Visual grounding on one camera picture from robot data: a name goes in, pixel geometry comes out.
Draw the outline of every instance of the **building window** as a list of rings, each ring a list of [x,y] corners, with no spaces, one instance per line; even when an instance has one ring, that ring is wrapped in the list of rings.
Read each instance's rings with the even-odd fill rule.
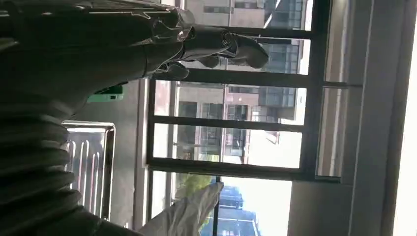
[[[256,2],[235,2],[235,8],[261,9]]]
[[[230,86],[229,87],[229,92],[258,94],[259,93],[259,88]]]
[[[246,120],[248,106],[246,105],[228,105],[227,119],[228,120]]]
[[[286,53],[275,53],[275,52],[271,52],[269,54],[269,57],[273,61],[285,61],[286,60],[286,57],[287,57],[287,54]]]
[[[228,6],[204,6],[205,13],[224,13],[224,14],[233,14],[234,8]]]

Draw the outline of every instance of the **black window frame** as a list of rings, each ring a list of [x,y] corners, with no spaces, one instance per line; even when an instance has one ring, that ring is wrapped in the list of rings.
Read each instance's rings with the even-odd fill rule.
[[[200,175],[216,176],[216,182],[221,176],[246,178],[263,178],[289,181],[340,183],[340,177],[320,177],[316,175],[320,141],[320,127],[324,88],[349,89],[351,85],[345,82],[329,82],[325,80],[326,59],[328,49],[328,30],[331,10],[331,0],[315,0],[313,3],[311,31],[277,29],[277,28],[243,28],[222,27],[234,33],[249,37],[264,37],[277,42],[283,39],[306,39],[311,41],[310,62],[308,75],[248,72],[232,70],[207,70],[190,68],[187,78],[181,82],[232,84],[241,86],[264,86],[281,88],[306,88],[304,125],[288,125],[280,123],[253,122],[226,119],[187,118],[174,116],[157,116],[155,110],[155,88],[157,80],[176,81],[175,78],[164,75],[154,75],[149,81],[149,106],[147,128],[147,165],[149,168],[148,188],[148,220],[151,216],[153,171],[169,173],[198,173]],[[195,161],[170,159],[153,156],[154,126],[157,123],[173,125],[193,125],[231,129],[264,130],[279,135],[281,131],[300,132],[301,156],[298,169],[230,164],[222,162]],[[214,209],[213,235],[217,235],[217,218],[219,204]]]

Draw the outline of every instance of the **glass pane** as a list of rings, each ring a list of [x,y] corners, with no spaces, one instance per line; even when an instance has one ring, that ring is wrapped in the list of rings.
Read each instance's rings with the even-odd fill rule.
[[[161,213],[166,206],[167,175],[162,171],[153,172],[152,218]]]
[[[286,236],[291,202],[289,181],[222,177],[218,236]],[[208,226],[213,224],[210,218]],[[211,235],[209,230],[201,236]]]
[[[301,133],[188,125],[174,127],[173,150],[177,159],[299,167]]]
[[[310,30],[313,0],[185,0],[197,24]]]
[[[190,196],[197,190],[215,182],[216,178],[213,176],[154,171],[152,217],[171,206],[175,201]],[[207,220],[201,226],[201,230],[204,228],[205,232],[209,232],[209,234],[205,234],[208,236],[211,236],[213,232],[213,225],[209,225],[209,218],[213,217],[213,213],[214,211],[212,210]]]
[[[177,102],[169,104],[159,91],[155,101],[175,106],[177,117],[304,124],[305,88],[178,82],[176,91]]]
[[[261,69],[247,65],[234,65],[233,61],[221,59],[215,69],[238,71],[261,71],[286,74],[308,74],[310,40],[254,38],[268,53],[269,61]],[[188,68],[207,69],[201,63],[183,62]]]

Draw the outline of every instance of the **wall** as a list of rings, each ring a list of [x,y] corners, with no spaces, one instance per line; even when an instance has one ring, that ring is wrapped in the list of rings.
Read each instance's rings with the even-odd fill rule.
[[[112,122],[116,126],[110,221],[132,225],[139,81],[123,86],[118,102],[87,104],[73,119]]]
[[[330,26],[330,39],[329,39],[329,61],[328,61],[328,72],[327,77],[332,78],[333,81],[339,80],[339,67],[341,60],[346,55],[343,55],[342,51],[343,45],[341,40],[341,34],[343,33],[342,29],[344,28],[345,20],[344,14],[349,14],[349,6],[346,0],[335,0],[333,2],[333,12],[331,16],[331,26]],[[365,4],[362,4],[361,10],[363,11],[364,16],[360,18],[362,26],[366,26],[369,22],[369,12],[367,18],[365,17],[365,12],[370,10],[370,5],[366,8]],[[354,17],[353,12],[350,13],[349,17]],[[350,46],[356,48],[357,45],[366,45],[367,42],[367,32],[368,28],[364,27],[362,29],[354,28],[356,34],[362,35],[362,37],[357,37],[356,42],[353,42]],[[356,53],[354,50],[353,53],[356,55],[356,59],[361,61],[361,57],[365,58],[366,50],[363,54]],[[351,75],[360,76],[363,78],[364,68],[358,68],[355,66],[355,71],[352,71]],[[334,100],[335,95],[329,96],[328,100]],[[327,101],[327,103],[334,104],[335,101]],[[327,122],[327,128],[323,127],[325,130],[329,129],[328,134],[330,135],[329,139],[322,140],[325,142],[322,145],[332,146],[332,133],[333,133],[333,123],[334,123],[334,106],[331,106],[332,112],[328,114],[328,118],[331,122]],[[323,159],[324,162],[329,162],[331,153],[323,153],[326,159]],[[354,166],[354,162],[348,162],[348,164]],[[307,182],[293,182],[292,194],[291,194],[291,207],[290,207],[290,217],[288,224],[288,235],[289,236],[347,236],[349,235],[349,223],[350,223],[350,213],[351,213],[351,202],[352,202],[352,192],[353,186],[350,184],[327,184],[327,183],[307,183]]]
[[[416,1],[353,0],[349,5],[344,76],[353,84],[365,82],[359,132],[355,139],[349,134],[357,146],[345,152],[345,184],[293,183],[290,236],[384,233],[387,161],[396,158],[389,150],[390,134],[397,132],[390,130],[395,122],[391,119],[393,109],[403,103],[395,100],[404,89],[396,87],[397,81],[407,79],[401,63],[411,59],[405,59],[412,48],[404,42],[410,40],[414,27],[406,22],[415,21],[415,14],[404,12],[415,11]]]

